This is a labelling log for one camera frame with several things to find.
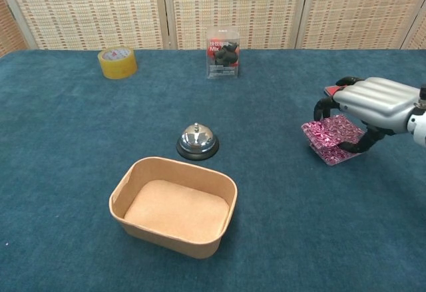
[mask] cardboard tray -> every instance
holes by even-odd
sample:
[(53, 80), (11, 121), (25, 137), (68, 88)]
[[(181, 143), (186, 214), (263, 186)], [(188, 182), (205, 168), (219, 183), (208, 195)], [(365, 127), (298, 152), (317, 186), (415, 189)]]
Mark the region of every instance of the cardboard tray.
[(202, 259), (218, 249), (236, 198), (235, 182), (220, 172), (147, 157), (124, 175), (109, 209), (129, 235)]

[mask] table surface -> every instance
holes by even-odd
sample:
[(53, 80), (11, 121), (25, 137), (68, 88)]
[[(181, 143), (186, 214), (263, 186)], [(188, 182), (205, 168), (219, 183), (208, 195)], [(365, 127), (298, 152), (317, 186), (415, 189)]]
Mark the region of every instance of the table surface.
[[(300, 129), (343, 76), (426, 82), (426, 51), (242, 51), (229, 80), (206, 78), (204, 51), (136, 57), (125, 80), (95, 51), (0, 59), (0, 291), (426, 289), (426, 149), (392, 136), (330, 167)], [(239, 191), (204, 260), (127, 235), (108, 210), (138, 159), (187, 162), (175, 144), (193, 122), (220, 138), (193, 163)]]

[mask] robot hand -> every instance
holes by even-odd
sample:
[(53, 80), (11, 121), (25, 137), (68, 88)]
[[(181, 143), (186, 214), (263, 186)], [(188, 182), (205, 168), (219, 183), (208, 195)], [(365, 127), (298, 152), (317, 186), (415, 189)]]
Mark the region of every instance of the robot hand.
[(406, 132), (416, 143), (426, 146), (426, 84), (418, 89), (384, 78), (345, 77), (336, 85), (341, 88), (333, 96), (315, 105), (314, 120), (330, 117), (331, 109), (339, 109), (367, 126), (357, 144), (342, 142), (341, 149), (365, 152), (387, 135)]

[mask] blue carpet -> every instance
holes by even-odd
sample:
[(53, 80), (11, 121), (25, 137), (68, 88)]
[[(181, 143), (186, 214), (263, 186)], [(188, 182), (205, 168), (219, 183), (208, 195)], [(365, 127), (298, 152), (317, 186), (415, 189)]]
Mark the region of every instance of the blue carpet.
[[(0, 291), (426, 290), (426, 149), (386, 137), (329, 167), (300, 130), (343, 76), (426, 82), (426, 51), (242, 51), (236, 80), (206, 79), (203, 51), (136, 57), (118, 81), (94, 51), (0, 59)], [(136, 160), (185, 161), (175, 143), (195, 121), (220, 138), (196, 164), (239, 190), (205, 260), (128, 236), (108, 210)]]

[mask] woven panel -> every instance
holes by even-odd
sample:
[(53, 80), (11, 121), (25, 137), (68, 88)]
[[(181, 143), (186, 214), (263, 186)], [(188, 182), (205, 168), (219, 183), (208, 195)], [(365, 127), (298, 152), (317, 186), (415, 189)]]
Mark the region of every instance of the woven panel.
[(242, 48), (294, 48), (298, 0), (173, 0), (179, 49), (206, 46), (208, 26), (237, 26)]
[(399, 49), (422, 0), (312, 0), (298, 47)]
[(423, 4), (420, 14), (417, 16), (419, 22), (413, 29), (413, 37), (410, 39), (408, 49), (426, 49), (426, 3)]
[(42, 49), (163, 47), (156, 0), (17, 0)]
[(5, 0), (0, 0), (0, 57), (26, 49), (24, 38), (12, 17)]

